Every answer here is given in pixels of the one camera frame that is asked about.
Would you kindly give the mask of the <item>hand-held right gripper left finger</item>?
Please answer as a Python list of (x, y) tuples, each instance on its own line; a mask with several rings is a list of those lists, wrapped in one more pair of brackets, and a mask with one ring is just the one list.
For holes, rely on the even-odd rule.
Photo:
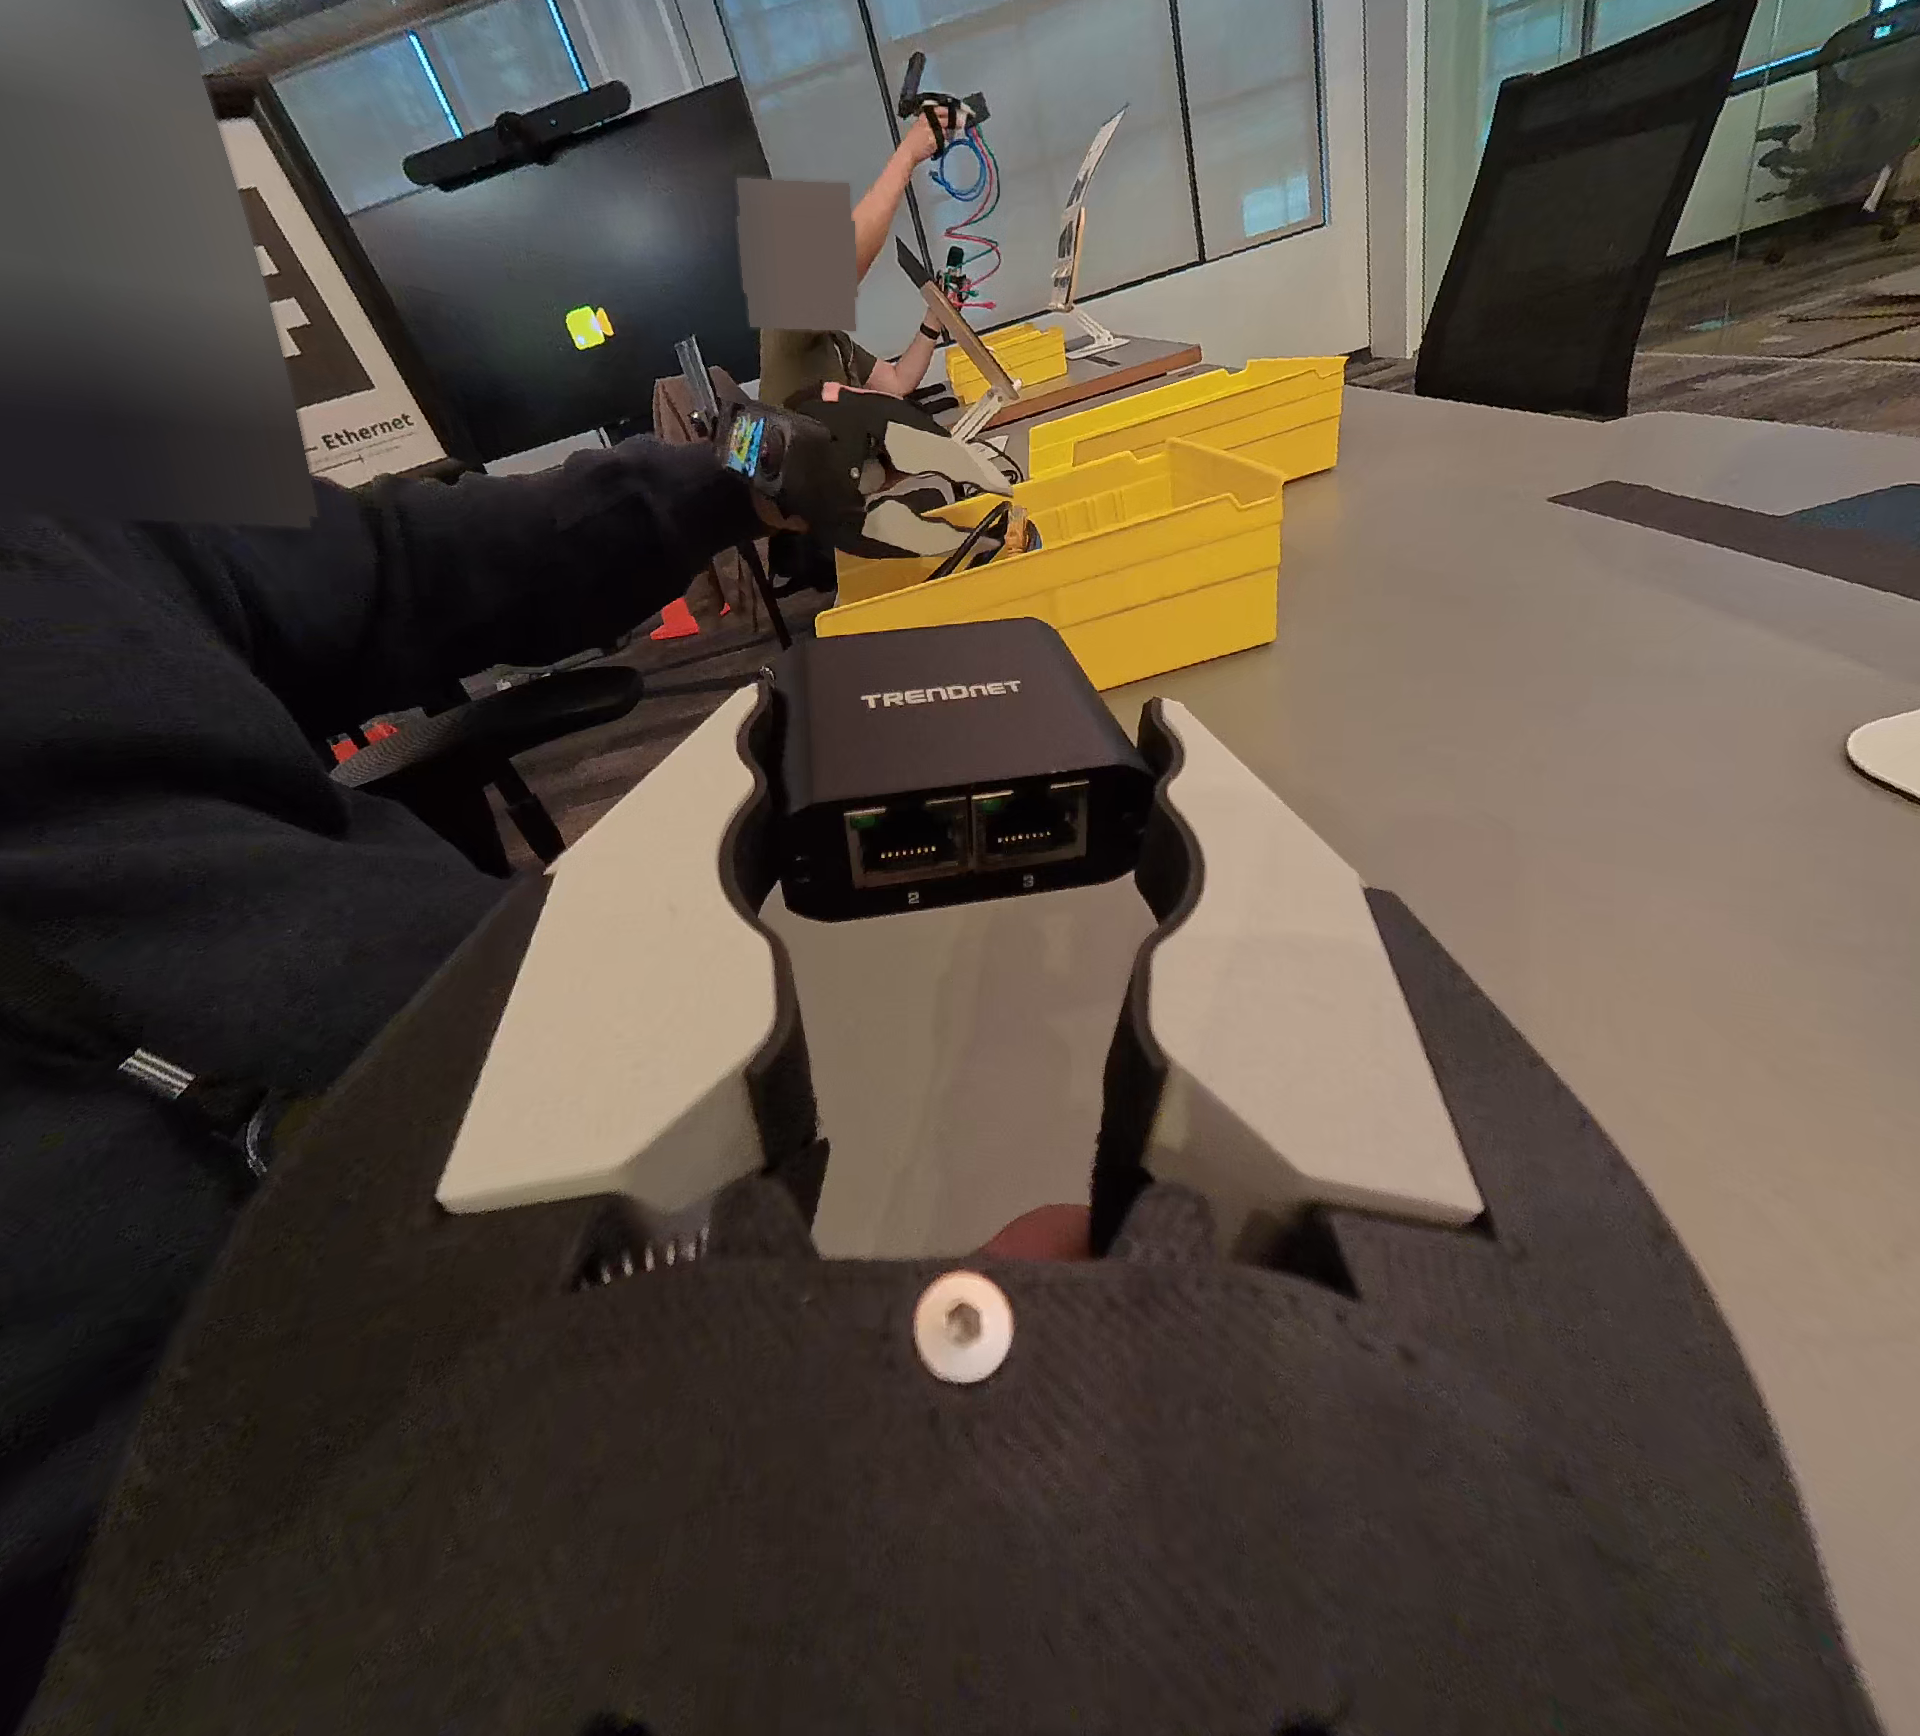
[(436, 1200), (455, 1217), (612, 1199), (702, 1220), (769, 1177), (819, 1214), (826, 1138), (775, 890), (781, 714), (734, 691), (547, 871)]

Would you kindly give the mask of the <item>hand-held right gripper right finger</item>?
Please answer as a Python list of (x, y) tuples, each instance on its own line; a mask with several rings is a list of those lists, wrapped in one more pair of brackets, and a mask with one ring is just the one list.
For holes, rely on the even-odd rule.
[(1266, 1258), (1313, 1212), (1465, 1230), (1484, 1210), (1361, 874), (1174, 699), (1134, 884), (1155, 919), (1102, 1077), (1090, 1247), (1141, 1197), (1200, 1197), (1212, 1245)]

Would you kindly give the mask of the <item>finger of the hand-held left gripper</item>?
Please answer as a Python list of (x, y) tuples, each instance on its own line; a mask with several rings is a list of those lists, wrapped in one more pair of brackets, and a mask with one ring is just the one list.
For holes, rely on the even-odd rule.
[(1000, 497), (946, 501), (939, 491), (877, 497), (865, 504), (865, 558), (949, 558), (993, 522)]
[(884, 428), (889, 465), (900, 477), (945, 477), (957, 487), (1019, 487), (1019, 465), (989, 445), (907, 423)]

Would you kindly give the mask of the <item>black network switch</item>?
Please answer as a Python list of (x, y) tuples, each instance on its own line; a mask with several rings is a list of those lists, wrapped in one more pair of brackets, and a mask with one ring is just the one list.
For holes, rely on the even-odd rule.
[(810, 639), (775, 673), (781, 898), (836, 924), (1117, 882), (1156, 779), (1038, 618)]

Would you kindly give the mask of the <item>yellow plastic bin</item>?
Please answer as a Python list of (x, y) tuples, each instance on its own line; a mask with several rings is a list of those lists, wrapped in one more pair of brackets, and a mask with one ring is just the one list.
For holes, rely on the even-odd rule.
[(966, 558), (845, 558), (819, 636), (1032, 618), (1099, 691), (1195, 668), (1279, 639), (1285, 477), (1174, 440), (1021, 485), (1037, 548)]
[(1253, 358), (1131, 390), (1029, 428), (1025, 475), (1062, 477), (1117, 455), (1152, 456), (1174, 443), (1256, 465), (1295, 483), (1335, 470), (1344, 356)]

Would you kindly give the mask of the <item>small yellow bin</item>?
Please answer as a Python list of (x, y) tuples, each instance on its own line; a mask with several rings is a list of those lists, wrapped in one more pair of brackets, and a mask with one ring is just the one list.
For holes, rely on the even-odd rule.
[[(1048, 390), (1068, 380), (1066, 337), (1059, 327), (1031, 322), (1009, 325), (979, 341), (996, 367), (1011, 380), (1015, 395)], [(965, 405), (981, 402), (991, 390), (991, 373), (970, 355), (966, 342), (957, 342), (945, 356), (945, 385)]]

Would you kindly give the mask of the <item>wooden desk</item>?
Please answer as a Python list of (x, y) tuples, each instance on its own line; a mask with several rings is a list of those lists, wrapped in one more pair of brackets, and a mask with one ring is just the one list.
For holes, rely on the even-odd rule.
[(1066, 373), (1021, 389), (1009, 405), (996, 405), (981, 424), (1000, 433), (1048, 416), (1062, 416), (1159, 380), (1177, 378), (1203, 364), (1195, 342), (1127, 338), (1117, 348), (1068, 356)]

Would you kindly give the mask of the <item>large black screen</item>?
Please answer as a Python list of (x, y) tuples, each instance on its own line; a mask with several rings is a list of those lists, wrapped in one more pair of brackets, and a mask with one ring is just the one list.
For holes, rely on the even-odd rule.
[(767, 181), (734, 81), (656, 103), (460, 188), (421, 186), (350, 225), (436, 396), (482, 465), (646, 428), (694, 338), (760, 373), (738, 182)]

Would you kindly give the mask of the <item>black video bar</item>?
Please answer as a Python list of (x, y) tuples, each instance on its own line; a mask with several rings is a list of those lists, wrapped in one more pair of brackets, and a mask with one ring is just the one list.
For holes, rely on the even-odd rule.
[(455, 193), (494, 176), (547, 167), (564, 148), (588, 140), (634, 108), (626, 83), (604, 83), (534, 110), (506, 110), (465, 136), (403, 158), (403, 175), (416, 188)]

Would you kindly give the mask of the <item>white banner sign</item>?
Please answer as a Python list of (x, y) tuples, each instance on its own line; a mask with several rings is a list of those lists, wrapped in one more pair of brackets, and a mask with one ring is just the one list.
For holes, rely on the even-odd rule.
[(345, 489), (443, 470), (440, 411), (388, 293), (266, 93), (212, 98), (293, 386), (307, 469)]

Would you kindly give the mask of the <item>white board stand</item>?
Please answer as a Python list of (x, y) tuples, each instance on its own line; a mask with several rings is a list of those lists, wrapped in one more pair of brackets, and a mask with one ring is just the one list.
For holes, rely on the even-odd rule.
[(1882, 716), (1852, 728), (1842, 744), (1849, 766), (1915, 805), (1920, 798), (1920, 713)]

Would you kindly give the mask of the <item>black office chair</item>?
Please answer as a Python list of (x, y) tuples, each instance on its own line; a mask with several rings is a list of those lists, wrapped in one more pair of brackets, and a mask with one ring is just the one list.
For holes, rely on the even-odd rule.
[(1810, 120), (1756, 132), (1756, 200), (1796, 203), (1870, 225), (1884, 244), (1917, 223), (1903, 190), (1919, 146), (1919, 0), (1836, 29), (1815, 53)]

